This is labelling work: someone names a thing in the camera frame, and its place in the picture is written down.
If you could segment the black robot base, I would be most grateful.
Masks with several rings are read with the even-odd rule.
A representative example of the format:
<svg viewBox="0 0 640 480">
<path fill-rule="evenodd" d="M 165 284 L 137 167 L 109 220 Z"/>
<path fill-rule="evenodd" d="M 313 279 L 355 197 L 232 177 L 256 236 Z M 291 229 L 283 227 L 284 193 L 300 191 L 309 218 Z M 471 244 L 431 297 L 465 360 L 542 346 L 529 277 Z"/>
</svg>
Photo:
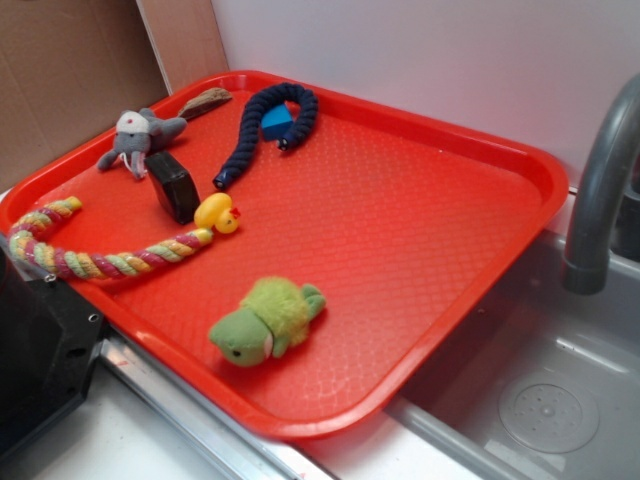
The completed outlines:
<svg viewBox="0 0 640 480">
<path fill-rule="evenodd" d="M 85 401 L 103 334 L 102 312 L 1 238 L 2 463 Z"/>
</svg>

